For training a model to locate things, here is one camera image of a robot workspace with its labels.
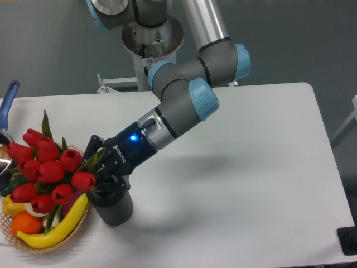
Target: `orange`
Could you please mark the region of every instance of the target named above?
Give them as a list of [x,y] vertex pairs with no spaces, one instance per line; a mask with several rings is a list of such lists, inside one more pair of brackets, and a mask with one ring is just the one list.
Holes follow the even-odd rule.
[[42,231],[42,219],[27,212],[20,213],[12,220],[11,232],[17,238],[17,231],[28,235],[35,235]]

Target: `artificial flower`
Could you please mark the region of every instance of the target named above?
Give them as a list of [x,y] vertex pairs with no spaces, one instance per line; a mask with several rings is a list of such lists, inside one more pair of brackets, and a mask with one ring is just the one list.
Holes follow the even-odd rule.
[[30,147],[11,142],[6,149],[7,154],[16,163],[20,163],[23,160],[34,159],[35,154]]
[[69,184],[60,184],[52,191],[51,198],[58,204],[63,205],[72,200],[73,189]]
[[18,166],[18,170],[26,177],[27,180],[36,182],[37,177],[34,175],[35,170],[41,166],[41,162],[35,159],[23,160]]
[[44,137],[38,143],[37,159],[41,163],[58,160],[60,150],[50,137]]
[[22,135],[22,138],[30,147],[34,146],[35,148],[37,148],[38,143],[42,139],[42,133],[39,133],[39,131],[29,128],[27,130],[27,133]]
[[89,191],[95,186],[95,176],[86,171],[78,171],[73,174],[71,184],[77,191]]
[[25,183],[18,187],[16,187],[12,194],[10,195],[10,199],[14,203],[29,203],[37,197],[38,193],[36,191],[36,187],[34,183]]
[[56,203],[52,200],[51,195],[41,194],[31,201],[31,206],[34,212],[51,213],[56,208]]
[[65,169],[58,161],[48,161],[41,164],[33,174],[42,183],[57,183],[63,178]]
[[62,165],[66,171],[73,172],[82,163],[82,156],[76,150],[67,149],[62,153],[62,155],[60,157],[60,162],[62,163]]

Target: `white tabletop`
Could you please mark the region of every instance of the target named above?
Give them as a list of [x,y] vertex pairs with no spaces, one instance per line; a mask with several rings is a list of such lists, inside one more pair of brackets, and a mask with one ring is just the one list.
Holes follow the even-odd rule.
[[[94,209],[75,240],[28,255],[0,239],[2,267],[287,267],[356,261],[336,235],[353,220],[308,84],[215,89],[220,108],[135,169],[134,212]],[[150,92],[17,98],[9,134],[40,130],[85,149],[158,104]]]

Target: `toy banana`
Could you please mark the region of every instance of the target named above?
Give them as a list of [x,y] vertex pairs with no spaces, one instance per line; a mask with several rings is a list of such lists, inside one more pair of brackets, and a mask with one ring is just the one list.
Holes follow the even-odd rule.
[[17,236],[34,248],[54,246],[65,239],[76,227],[85,212],[87,204],[88,198],[84,193],[74,202],[66,217],[54,229],[50,230],[47,235],[43,233],[25,234],[17,231]]

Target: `frying pan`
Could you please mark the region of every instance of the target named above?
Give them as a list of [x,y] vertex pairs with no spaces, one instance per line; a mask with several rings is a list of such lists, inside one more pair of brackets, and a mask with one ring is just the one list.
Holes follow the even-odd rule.
[[13,142],[12,137],[7,133],[7,117],[19,86],[18,81],[10,83],[0,106],[0,190],[5,189],[10,182],[12,174],[8,169],[16,166],[16,163],[6,153],[7,146]]

